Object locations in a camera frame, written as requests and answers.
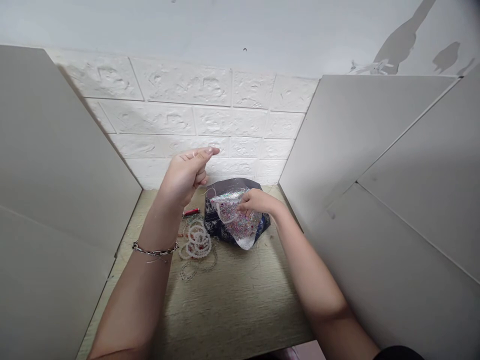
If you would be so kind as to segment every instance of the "white brick wall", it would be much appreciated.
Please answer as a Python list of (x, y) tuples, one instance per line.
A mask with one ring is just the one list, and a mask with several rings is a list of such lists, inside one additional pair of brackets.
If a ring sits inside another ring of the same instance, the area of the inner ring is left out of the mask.
[(164, 59), (47, 50), (144, 189), (170, 158), (221, 149), (210, 183), (244, 177), (276, 184), (318, 79)]

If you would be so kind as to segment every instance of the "hand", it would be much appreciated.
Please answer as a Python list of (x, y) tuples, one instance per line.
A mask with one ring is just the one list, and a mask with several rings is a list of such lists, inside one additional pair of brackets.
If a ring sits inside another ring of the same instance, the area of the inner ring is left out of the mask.
[(274, 198), (272, 195), (263, 192), (260, 189), (251, 189), (241, 197), (240, 204), (236, 208), (238, 211), (245, 212), (249, 216), (252, 211), (257, 213), (274, 213), (275, 210), (281, 209), (284, 204)]
[(207, 183), (205, 165), (219, 152), (220, 149), (216, 147), (201, 147), (174, 156), (158, 194), (171, 206), (180, 205), (182, 208), (187, 206), (195, 190)]

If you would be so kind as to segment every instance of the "dark sleeve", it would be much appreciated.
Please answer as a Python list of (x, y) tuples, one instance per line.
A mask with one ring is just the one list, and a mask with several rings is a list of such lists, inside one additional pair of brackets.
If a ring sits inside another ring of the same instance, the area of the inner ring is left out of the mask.
[(408, 347), (390, 346), (380, 351), (373, 360), (424, 360), (424, 358)]

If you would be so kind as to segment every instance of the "glitter bag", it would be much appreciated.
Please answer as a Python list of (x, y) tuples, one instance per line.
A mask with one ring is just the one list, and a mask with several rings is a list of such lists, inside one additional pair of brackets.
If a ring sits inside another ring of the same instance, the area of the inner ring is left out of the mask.
[(237, 211), (244, 193), (262, 189), (260, 184), (242, 177), (217, 181), (205, 194), (205, 228), (210, 236), (249, 250), (270, 226), (267, 213), (252, 211), (246, 216)]

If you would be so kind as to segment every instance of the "white partition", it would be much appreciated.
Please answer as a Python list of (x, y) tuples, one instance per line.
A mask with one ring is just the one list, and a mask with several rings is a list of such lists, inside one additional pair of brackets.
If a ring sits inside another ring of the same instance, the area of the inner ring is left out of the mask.
[(346, 191), (454, 80), (323, 76), (280, 178), (301, 226)]
[(0, 46), (0, 358), (74, 359), (141, 188), (44, 50)]
[(478, 359), (474, 280), (358, 184), (317, 220), (309, 239), (379, 346)]
[(480, 65), (358, 182), (480, 284)]

